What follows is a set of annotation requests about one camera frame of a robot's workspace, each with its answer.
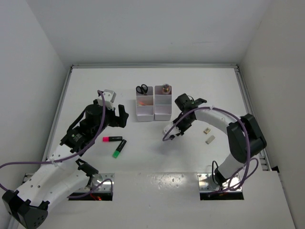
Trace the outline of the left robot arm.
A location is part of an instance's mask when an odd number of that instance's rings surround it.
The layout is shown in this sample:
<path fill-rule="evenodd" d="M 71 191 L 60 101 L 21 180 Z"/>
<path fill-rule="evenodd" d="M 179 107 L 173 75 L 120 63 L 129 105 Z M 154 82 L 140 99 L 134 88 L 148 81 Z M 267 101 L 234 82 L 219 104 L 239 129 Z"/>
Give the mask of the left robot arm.
<path fill-rule="evenodd" d="M 115 110 L 97 103 L 85 107 L 69 126 L 42 166 L 16 190 L 7 190 L 2 200 L 8 213 L 23 227 L 36 229 L 50 210 L 77 189 L 91 183 L 99 171 L 81 159 L 96 137 L 108 126 L 124 128 L 129 117 L 124 105 Z"/>

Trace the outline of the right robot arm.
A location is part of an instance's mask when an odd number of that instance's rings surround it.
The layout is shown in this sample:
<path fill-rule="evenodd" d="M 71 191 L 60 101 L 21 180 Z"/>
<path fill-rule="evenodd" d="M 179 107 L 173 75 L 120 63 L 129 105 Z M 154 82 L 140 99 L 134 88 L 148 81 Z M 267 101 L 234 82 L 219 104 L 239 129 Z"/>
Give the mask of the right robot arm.
<path fill-rule="evenodd" d="M 260 126 L 251 114 L 236 115 L 216 107 L 200 106 L 207 101 L 198 98 L 190 99 L 182 94 L 175 99 L 181 113 L 173 121 L 174 132 L 170 139 L 183 135 L 194 121 L 202 121 L 224 132 L 228 137 L 230 153 L 222 164 L 213 172 L 215 183 L 221 186 L 227 180 L 245 168 L 243 183 L 248 177 L 250 161 L 266 148 L 266 139 Z"/>

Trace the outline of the black handled scissors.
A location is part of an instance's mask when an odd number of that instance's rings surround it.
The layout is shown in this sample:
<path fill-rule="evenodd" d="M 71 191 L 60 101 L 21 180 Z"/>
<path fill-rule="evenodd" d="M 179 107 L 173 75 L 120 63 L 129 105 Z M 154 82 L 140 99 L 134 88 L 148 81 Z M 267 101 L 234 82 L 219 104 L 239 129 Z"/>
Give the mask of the black handled scissors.
<path fill-rule="evenodd" d="M 136 86 L 136 92 L 142 95 L 147 95 L 148 86 L 145 84 L 138 85 Z"/>

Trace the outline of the brown tape roll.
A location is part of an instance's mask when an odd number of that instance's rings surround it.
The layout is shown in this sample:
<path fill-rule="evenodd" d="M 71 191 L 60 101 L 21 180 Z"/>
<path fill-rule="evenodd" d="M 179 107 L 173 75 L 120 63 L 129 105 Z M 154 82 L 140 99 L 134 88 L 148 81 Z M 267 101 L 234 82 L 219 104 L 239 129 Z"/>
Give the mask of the brown tape roll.
<path fill-rule="evenodd" d="M 169 84 L 167 84 L 167 83 L 163 84 L 162 85 L 162 94 L 169 95 L 171 93 L 171 89 L 172 89 L 172 87 Z"/>

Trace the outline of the pink black highlighter marker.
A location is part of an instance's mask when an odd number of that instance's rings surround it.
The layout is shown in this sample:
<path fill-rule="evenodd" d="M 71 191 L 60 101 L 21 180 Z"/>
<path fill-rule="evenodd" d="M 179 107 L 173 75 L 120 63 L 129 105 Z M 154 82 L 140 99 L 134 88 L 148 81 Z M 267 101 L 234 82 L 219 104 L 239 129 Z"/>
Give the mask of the pink black highlighter marker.
<path fill-rule="evenodd" d="M 103 142 L 116 142 L 116 141 L 122 141 L 123 137 L 122 136 L 104 136 L 102 138 Z"/>

